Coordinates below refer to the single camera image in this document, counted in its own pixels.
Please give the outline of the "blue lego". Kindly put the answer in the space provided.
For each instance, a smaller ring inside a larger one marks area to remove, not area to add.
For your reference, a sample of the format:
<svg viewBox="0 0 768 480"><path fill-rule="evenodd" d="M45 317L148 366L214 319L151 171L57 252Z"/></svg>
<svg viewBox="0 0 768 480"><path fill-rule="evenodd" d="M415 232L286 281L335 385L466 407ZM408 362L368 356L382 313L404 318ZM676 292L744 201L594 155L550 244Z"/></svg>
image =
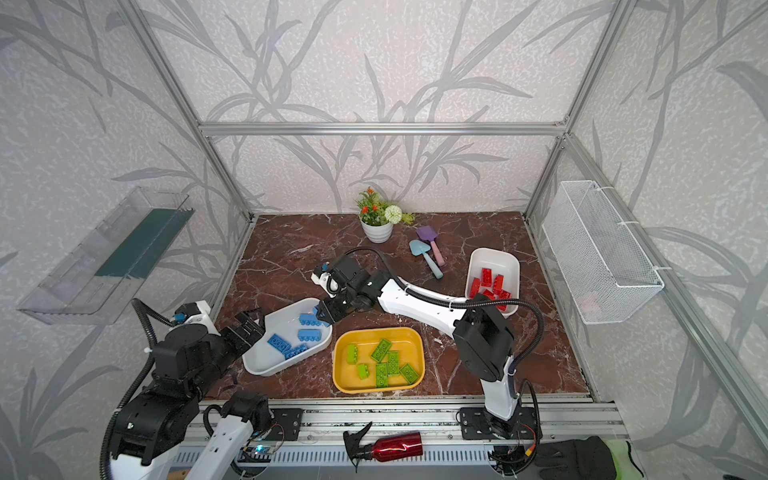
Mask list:
<svg viewBox="0 0 768 480"><path fill-rule="evenodd" d="M287 340L283 339L277 334L273 334L268 339L268 344L280 352L285 360L289 360L309 349L306 343L300 343L297 346L292 346Z"/></svg>
<svg viewBox="0 0 768 480"><path fill-rule="evenodd" d="M316 309L311 313L301 313L299 315L299 323L303 326L328 328L330 324L319 319L317 313L318 311Z"/></svg>
<svg viewBox="0 0 768 480"><path fill-rule="evenodd" d="M320 329L300 329L297 332L297 338L300 342L320 342L322 337L323 333Z"/></svg>

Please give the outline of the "green lego row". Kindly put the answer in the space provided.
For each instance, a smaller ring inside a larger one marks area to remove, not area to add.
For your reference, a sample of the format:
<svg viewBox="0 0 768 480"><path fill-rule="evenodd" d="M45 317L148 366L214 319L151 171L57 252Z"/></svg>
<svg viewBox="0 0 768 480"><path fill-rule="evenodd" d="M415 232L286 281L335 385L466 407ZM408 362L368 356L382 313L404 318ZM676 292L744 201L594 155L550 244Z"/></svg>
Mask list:
<svg viewBox="0 0 768 480"><path fill-rule="evenodd" d="M350 344L346 349L346 362L355 368L357 377L360 380L367 379L370 376L370 370L367 363L360 360L359 348L356 344Z"/></svg>

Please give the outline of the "green lego pair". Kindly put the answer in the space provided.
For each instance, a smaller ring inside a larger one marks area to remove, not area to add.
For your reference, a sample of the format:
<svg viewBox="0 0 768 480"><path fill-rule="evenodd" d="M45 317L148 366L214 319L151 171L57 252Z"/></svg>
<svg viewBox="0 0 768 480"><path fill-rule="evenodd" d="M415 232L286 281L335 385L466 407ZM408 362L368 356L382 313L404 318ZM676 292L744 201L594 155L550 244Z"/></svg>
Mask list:
<svg viewBox="0 0 768 480"><path fill-rule="evenodd" d="M409 363L400 362L400 353L390 351L382 362L375 366L375 386L377 388L388 387L390 381L396 376L402 377L407 385L415 384L420 374Z"/></svg>

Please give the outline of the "red lego cluster brick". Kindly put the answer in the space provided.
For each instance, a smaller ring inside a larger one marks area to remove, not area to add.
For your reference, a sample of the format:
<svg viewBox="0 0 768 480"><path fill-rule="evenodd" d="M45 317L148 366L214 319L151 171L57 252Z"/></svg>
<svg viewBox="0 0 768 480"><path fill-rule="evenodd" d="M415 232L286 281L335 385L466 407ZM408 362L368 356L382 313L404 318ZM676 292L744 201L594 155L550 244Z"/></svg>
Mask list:
<svg viewBox="0 0 768 480"><path fill-rule="evenodd" d="M479 278L474 278L470 287L468 298L473 299L479 293L480 287L481 280Z"/></svg>

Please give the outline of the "red lego bottom brick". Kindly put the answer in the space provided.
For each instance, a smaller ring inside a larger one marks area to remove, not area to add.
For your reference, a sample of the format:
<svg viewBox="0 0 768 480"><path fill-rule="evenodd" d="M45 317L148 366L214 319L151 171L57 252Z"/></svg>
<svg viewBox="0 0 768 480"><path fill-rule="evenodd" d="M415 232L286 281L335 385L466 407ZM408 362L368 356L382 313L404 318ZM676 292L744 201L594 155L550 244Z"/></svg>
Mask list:
<svg viewBox="0 0 768 480"><path fill-rule="evenodd" d="M506 290L498 290L498 291L491 291L489 289L484 289L482 292L478 293L478 295L483 295L488 300L506 300L511 298L511 293L507 292ZM507 305L497 305L496 308L501 312L507 311Z"/></svg>

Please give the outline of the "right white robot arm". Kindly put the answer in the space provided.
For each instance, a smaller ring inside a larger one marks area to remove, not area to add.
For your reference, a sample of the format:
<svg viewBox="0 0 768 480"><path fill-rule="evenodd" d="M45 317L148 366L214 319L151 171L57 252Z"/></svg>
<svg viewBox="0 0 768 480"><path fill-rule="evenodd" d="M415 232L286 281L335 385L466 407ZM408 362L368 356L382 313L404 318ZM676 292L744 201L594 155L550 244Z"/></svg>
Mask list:
<svg viewBox="0 0 768 480"><path fill-rule="evenodd" d="M378 308L450 336L464 367L481 381L484 395L484 407L474 409L464 421L463 437L513 438L523 422L514 375L543 338L545 321L539 308L519 299L492 300L484 294L464 299L426 290L398 276L376 249L370 251L383 268L371 274L352 257L358 251L354 248L313 270L313 283L326 293L318 306L319 318L338 323L351 313ZM511 323L499 311L508 305L531 311L537 322L535 336L519 353L514 352Z"/></svg>

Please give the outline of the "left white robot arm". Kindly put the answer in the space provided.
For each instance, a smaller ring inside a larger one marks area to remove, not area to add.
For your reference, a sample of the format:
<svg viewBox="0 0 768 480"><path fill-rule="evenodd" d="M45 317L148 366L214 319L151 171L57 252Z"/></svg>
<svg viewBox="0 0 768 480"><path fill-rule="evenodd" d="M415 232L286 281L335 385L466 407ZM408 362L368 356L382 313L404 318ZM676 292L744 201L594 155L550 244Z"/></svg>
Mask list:
<svg viewBox="0 0 768 480"><path fill-rule="evenodd" d="M239 326L217 330L201 305L180 309L173 322L139 299L131 302L150 352L108 422L101 445L103 479L163 479L190 423L205 415L205 394L234 362L260 340L265 329L253 311ZM274 425L266 397L237 392L218 409L220 419L189 476L220 479L232 469L247 440Z"/></svg>

